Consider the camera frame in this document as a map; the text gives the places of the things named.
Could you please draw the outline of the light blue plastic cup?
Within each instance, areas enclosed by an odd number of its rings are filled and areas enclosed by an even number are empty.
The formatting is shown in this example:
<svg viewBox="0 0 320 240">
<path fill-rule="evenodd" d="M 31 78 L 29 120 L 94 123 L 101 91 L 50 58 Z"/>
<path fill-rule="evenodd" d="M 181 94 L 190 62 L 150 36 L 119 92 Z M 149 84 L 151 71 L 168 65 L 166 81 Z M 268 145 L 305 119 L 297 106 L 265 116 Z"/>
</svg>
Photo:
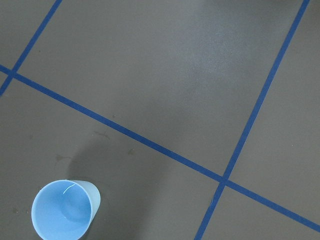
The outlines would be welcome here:
<svg viewBox="0 0 320 240">
<path fill-rule="evenodd" d="M 79 240 L 89 229 L 101 203 L 91 182 L 56 180 L 34 198 L 31 220 L 43 240 Z"/>
</svg>

